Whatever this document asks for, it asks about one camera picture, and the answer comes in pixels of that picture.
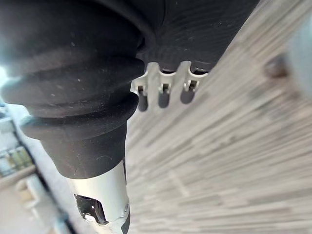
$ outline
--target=wall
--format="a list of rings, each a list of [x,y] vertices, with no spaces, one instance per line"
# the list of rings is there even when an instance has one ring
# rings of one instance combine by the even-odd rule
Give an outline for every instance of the wall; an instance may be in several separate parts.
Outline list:
[[[0,190],[0,207],[0,234],[47,233],[47,228],[22,207],[14,186]]]

